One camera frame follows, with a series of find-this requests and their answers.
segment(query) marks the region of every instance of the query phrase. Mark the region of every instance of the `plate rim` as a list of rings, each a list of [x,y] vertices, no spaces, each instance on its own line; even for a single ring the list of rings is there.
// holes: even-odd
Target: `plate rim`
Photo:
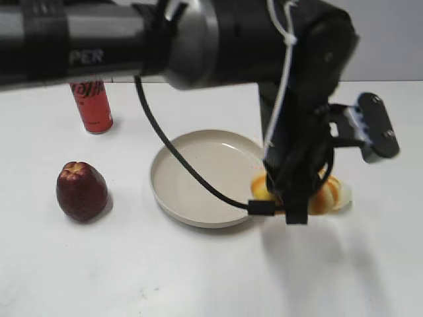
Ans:
[[[228,135],[232,135],[235,137],[238,137],[240,139],[244,139],[246,141],[249,141],[252,145],[254,145],[258,150],[261,150],[262,147],[257,144],[257,142],[253,141],[251,138],[246,137],[244,135],[241,135],[240,133],[237,132],[233,132],[233,131],[228,131],[228,130],[224,130],[224,129],[201,129],[201,130],[196,130],[196,131],[191,131],[182,135],[179,135],[175,138],[173,138],[171,140],[172,143],[174,143],[175,141],[179,141],[181,139],[187,138],[192,136],[193,134],[197,134],[197,133],[225,133]],[[161,155],[163,155],[163,153],[165,151],[169,151],[166,147],[166,145],[163,145],[160,150],[157,151],[157,153],[155,154],[153,160],[151,161],[150,167],[149,167],[149,185],[150,185],[150,189],[153,192],[155,201],[157,202],[157,204],[159,205],[159,207],[165,211],[168,215],[170,215],[172,218],[185,223],[187,225],[193,226],[193,227],[198,227],[198,228],[204,228],[204,229],[222,229],[222,228],[227,228],[227,227],[233,227],[236,225],[239,225],[247,220],[249,220],[251,217],[248,216],[247,214],[245,214],[244,217],[240,217],[239,219],[235,219],[233,221],[227,221],[224,223],[205,223],[205,222],[199,222],[199,221],[195,221],[195,220],[191,220],[191,219],[187,219],[185,217],[180,216],[178,213],[175,213],[174,211],[171,210],[171,208],[165,204],[163,202],[163,200],[158,196],[155,187],[153,185],[153,171],[157,168],[157,164],[159,162],[159,158]]]

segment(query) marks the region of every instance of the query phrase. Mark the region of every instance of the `white table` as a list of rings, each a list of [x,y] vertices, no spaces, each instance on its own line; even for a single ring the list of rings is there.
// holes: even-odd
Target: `white table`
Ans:
[[[334,101],[367,90],[384,99],[402,154],[369,166],[359,150],[338,152],[349,214],[219,231],[157,207],[148,173],[162,144],[133,85],[107,86],[115,124],[104,135],[83,130],[67,86],[1,93],[0,316],[421,315],[423,83],[342,83]],[[146,92],[170,137],[216,128],[260,141],[254,85]],[[71,160],[95,166],[113,195],[112,212],[90,225],[56,201]]]

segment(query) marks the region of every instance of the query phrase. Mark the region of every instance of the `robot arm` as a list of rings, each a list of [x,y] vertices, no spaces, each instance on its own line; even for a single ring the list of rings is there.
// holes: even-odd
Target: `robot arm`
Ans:
[[[380,138],[392,127],[379,99],[370,108],[374,96],[355,107],[328,104],[358,42],[348,14],[321,0],[301,0],[293,21],[298,43],[289,88],[264,164],[287,223],[306,223],[309,198],[325,180],[319,171],[331,170],[335,147],[359,146],[365,159],[390,158],[399,148],[395,136]],[[93,75],[162,74],[179,89],[258,83],[263,131],[284,51],[265,0],[160,0],[131,7],[21,0],[0,6],[0,88]],[[338,125],[336,139],[330,122]]]

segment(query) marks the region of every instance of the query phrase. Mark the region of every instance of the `screw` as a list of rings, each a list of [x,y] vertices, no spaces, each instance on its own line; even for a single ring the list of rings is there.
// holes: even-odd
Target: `screw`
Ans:
[[[332,52],[328,52],[325,55],[325,62],[330,63],[333,59],[333,53]]]
[[[392,130],[388,130],[383,132],[383,137],[385,137],[386,139],[394,139],[395,138],[395,132]]]
[[[378,104],[378,103],[380,103],[380,102],[381,102],[381,99],[380,99],[378,96],[374,96],[371,100],[372,100],[375,104]]]

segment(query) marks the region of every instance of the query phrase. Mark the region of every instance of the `red can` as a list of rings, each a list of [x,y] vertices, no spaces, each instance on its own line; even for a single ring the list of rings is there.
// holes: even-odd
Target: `red can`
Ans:
[[[71,84],[84,127],[91,133],[102,133],[113,125],[103,81]]]

